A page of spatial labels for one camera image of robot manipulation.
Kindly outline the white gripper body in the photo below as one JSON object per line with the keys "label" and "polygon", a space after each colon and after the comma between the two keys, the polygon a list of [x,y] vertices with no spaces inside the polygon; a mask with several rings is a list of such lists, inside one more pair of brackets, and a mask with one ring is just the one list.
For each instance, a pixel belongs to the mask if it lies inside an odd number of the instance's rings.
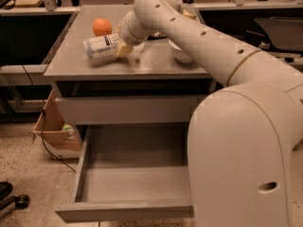
{"label": "white gripper body", "polygon": [[128,45],[137,46],[144,43],[152,32],[144,28],[133,11],[128,12],[116,27],[121,39]]}

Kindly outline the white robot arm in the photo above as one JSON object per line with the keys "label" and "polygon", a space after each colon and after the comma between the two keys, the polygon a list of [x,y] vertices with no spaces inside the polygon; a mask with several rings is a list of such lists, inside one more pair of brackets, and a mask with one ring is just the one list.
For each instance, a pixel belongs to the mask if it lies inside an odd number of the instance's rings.
{"label": "white robot arm", "polygon": [[161,32],[221,85],[195,109],[187,161],[197,227],[292,227],[290,160],[303,139],[303,75],[188,19],[182,0],[134,0],[126,44]]}

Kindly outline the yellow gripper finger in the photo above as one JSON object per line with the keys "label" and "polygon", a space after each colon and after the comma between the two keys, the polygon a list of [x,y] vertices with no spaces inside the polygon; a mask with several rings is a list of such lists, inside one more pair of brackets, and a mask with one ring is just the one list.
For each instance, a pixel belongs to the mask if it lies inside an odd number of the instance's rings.
{"label": "yellow gripper finger", "polygon": [[124,41],[122,41],[118,47],[116,56],[118,58],[124,58],[129,55],[133,51],[133,49],[134,47],[132,45],[126,44]]}

